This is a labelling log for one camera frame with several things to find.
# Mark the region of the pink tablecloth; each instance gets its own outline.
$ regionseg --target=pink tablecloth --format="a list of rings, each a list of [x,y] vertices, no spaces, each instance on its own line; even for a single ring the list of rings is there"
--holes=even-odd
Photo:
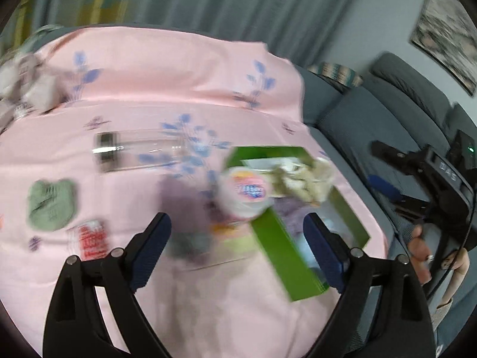
[[[207,152],[201,156],[207,170],[216,171],[231,146],[292,145],[323,155],[300,122],[299,74],[261,44],[132,28],[96,28],[67,40],[47,45],[40,54],[50,55],[49,67],[64,73],[76,103],[19,120],[0,136],[0,297],[38,352],[49,300],[70,247],[66,229],[43,233],[27,224],[32,183],[72,179],[79,209],[67,228],[102,219],[112,249],[125,246],[161,210],[164,175],[182,171],[100,174],[91,152],[97,132],[186,123],[201,144],[199,151]],[[158,48],[164,44],[169,48],[161,54]],[[174,50],[176,59],[170,55]],[[187,179],[207,190],[205,169],[194,171]],[[365,251],[385,257],[385,237],[364,203],[340,174],[336,186],[371,235]],[[111,338],[126,349],[106,296],[98,292]],[[137,298],[175,357],[298,358],[318,337],[338,294],[330,289],[289,302],[268,260],[257,251],[195,270],[163,255]]]

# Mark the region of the wall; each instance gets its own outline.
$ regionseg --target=wall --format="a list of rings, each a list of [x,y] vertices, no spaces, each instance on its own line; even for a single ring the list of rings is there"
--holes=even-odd
[[[393,52],[442,90],[450,102],[459,102],[477,124],[477,98],[470,97],[444,68],[409,43],[423,3],[354,0],[320,59],[364,73],[383,51]]]

